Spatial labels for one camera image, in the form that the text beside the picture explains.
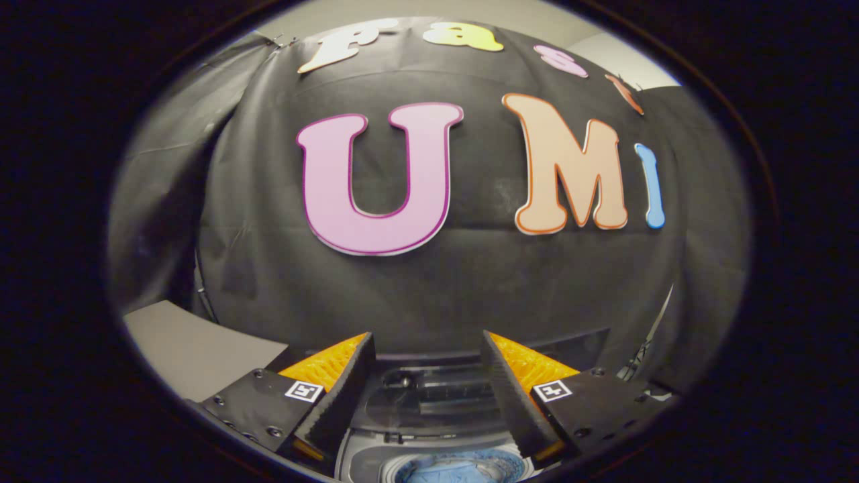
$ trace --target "black fabric backdrop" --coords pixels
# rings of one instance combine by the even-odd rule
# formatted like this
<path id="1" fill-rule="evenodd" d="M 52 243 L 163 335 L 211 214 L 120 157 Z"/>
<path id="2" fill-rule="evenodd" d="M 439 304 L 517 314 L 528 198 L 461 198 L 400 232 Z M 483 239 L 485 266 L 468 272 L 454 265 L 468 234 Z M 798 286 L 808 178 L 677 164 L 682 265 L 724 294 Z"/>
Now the black fabric backdrop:
<path id="1" fill-rule="evenodd" d="M 587 79 L 555 69 L 533 50 L 545 42 L 509 30 L 486 26 L 502 52 L 423 40 L 440 20 L 401 18 L 354 58 L 304 75 L 295 71 L 315 53 L 315 38 L 275 49 L 251 34 L 180 80 L 141 125 L 114 199 L 121 310 L 170 297 L 208 317 L 193 297 L 196 243 L 225 327 L 313 348 L 369 330 L 382 353 L 476 352 L 483 329 L 529 343 L 610 327 L 600 364 L 618 370 L 676 285 L 686 304 L 661 327 L 685 347 L 666 360 L 697 374 L 730 325 L 752 239 L 741 162 L 706 112 L 684 89 L 659 88 L 636 93 L 640 116 L 605 79 L 610 72 L 577 56 Z M 617 131 L 630 213 L 623 229 L 591 219 L 555 235 L 518 231 L 527 154 L 519 120 L 501 103 L 510 92 L 552 103 L 580 143 L 590 119 Z M 341 254 L 318 241 L 304 213 L 298 131 L 337 114 L 367 116 L 354 144 L 353 193 L 363 210 L 390 212 L 405 197 L 405 136 L 387 116 L 421 101 L 465 111 L 450 132 L 441 231 L 392 257 Z M 661 229 L 645 223 L 635 143 L 657 157 Z M 667 354 L 674 344 L 661 339 Z M 693 380 L 667 377 L 681 387 Z"/>

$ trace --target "white wall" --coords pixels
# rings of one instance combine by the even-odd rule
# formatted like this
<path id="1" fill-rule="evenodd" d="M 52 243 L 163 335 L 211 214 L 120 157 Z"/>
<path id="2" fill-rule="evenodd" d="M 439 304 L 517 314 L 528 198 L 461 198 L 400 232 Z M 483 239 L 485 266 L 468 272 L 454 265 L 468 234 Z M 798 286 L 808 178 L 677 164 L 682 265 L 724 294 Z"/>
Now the white wall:
<path id="1" fill-rule="evenodd" d="M 603 69 L 620 75 L 636 89 L 680 85 L 659 65 L 613 35 L 600 33 L 567 47 Z"/>
<path id="2" fill-rule="evenodd" d="M 443 16 L 481 21 L 568 46 L 602 30 L 581 17 L 540 0 L 309 0 L 257 28 L 278 43 L 360 21 L 398 16 Z"/>

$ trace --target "pink letter u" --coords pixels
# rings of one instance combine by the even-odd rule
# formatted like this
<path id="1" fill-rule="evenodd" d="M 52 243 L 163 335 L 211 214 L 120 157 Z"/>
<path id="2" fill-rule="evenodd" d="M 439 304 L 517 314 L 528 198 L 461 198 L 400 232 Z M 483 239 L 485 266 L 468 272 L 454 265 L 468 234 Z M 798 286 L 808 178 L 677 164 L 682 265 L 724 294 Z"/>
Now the pink letter u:
<path id="1" fill-rule="evenodd" d="M 405 131 L 405 202 L 374 215 L 352 198 L 352 140 L 367 128 L 361 114 L 316 121 L 298 133 L 304 149 L 304 207 L 310 229 L 331 248 L 354 255 L 402 254 L 428 242 L 450 201 L 448 131 L 462 107 L 424 102 L 397 107 L 387 120 Z"/>

